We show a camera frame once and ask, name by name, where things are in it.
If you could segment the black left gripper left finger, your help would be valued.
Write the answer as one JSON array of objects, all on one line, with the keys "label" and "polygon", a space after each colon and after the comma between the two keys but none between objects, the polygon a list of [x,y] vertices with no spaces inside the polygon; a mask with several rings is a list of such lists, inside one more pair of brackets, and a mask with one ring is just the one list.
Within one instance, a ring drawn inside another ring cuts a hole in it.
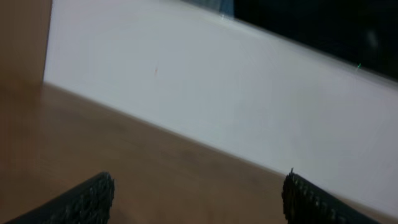
[{"label": "black left gripper left finger", "polygon": [[111,175],[100,172],[6,224],[107,224],[114,190],[114,179]]}]

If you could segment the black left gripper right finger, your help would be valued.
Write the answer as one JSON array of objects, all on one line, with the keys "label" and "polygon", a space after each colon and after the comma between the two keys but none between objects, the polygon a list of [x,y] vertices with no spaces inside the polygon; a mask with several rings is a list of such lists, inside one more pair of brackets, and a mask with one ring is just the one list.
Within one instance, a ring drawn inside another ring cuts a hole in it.
[{"label": "black left gripper right finger", "polygon": [[288,224],[378,224],[293,171],[281,196]]}]

